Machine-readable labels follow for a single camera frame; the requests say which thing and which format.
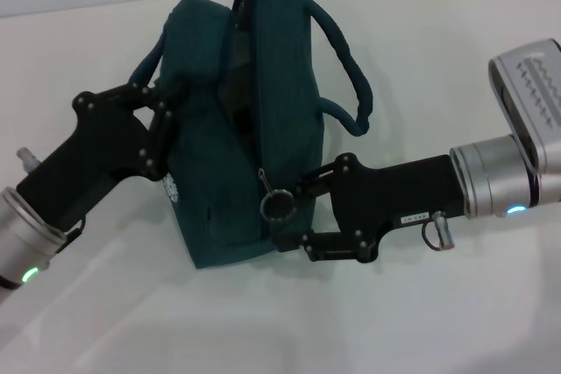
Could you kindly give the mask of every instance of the ring pull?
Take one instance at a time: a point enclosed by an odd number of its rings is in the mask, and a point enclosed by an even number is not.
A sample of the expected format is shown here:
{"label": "ring pull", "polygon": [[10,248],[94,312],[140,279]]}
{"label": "ring pull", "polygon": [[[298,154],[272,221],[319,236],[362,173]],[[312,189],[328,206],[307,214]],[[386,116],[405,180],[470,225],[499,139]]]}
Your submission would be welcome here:
{"label": "ring pull", "polygon": [[452,235],[450,233],[450,229],[448,228],[448,222],[446,221],[446,215],[444,214],[444,212],[439,210],[432,214],[432,222],[435,223],[435,228],[437,229],[440,244],[438,247],[436,247],[427,238],[427,225],[429,225],[428,222],[425,222],[423,224],[423,227],[421,228],[421,236],[423,237],[423,241],[429,246],[431,250],[434,251],[447,251],[453,249],[456,245],[454,244],[454,240],[452,239]]}
{"label": "ring pull", "polygon": [[272,189],[263,168],[259,169],[259,179],[266,190],[259,207],[263,219],[269,223],[288,222],[296,213],[295,198],[292,193],[285,189]]}

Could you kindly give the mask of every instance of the bag handle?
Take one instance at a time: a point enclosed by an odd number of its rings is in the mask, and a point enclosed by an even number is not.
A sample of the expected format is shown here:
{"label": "bag handle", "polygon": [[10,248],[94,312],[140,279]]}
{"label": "bag handle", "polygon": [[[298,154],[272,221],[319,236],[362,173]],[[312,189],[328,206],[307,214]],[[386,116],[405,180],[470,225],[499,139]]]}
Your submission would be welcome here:
{"label": "bag handle", "polygon": [[349,75],[352,86],[357,93],[357,99],[359,100],[356,120],[340,105],[327,98],[320,99],[322,112],[335,117],[353,136],[362,136],[368,132],[368,128],[370,127],[368,117],[373,111],[373,94],[370,84],[360,70],[359,65],[357,65],[357,62],[352,58],[351,49],[333,18],[313,0],[309,0],[308,12],[322,28],[327,40],[329,40],[331,46],[337,53],[337,57],[341,61],[345,72]]}
{"label": "bag handle", "polygon": [[148,86],[156,68],[160,63],[162,54],[164,53],[164,44],[166,42],[166,27],[162,31],[158,42],[153,47],[152,51],[140,62],[134,72],[129,78],[129,85],[136,83],[140,87]]}

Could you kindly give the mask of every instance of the white label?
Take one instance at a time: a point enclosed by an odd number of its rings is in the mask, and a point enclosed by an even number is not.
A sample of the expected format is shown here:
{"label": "white label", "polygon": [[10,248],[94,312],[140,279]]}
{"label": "white label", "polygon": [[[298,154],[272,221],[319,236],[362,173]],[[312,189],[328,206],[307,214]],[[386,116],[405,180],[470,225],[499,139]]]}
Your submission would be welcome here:
{"label": "white label", "polygon": [[164,177],[164,187],[166,188],[166,193],[169,196],[169,200],[173,203],[177,203],[177,201],[179,200],[179,193],[177,192],[177,186],[175,185],[172,174],[168,173],[166,177]]}
{"label": "white label", "polygon": [[406,223],[419,222],[425,219],[429,219],[429,212],[423,212],[422,214],[414,214],[409,216],[403,216],[401,219],[401,225]]}

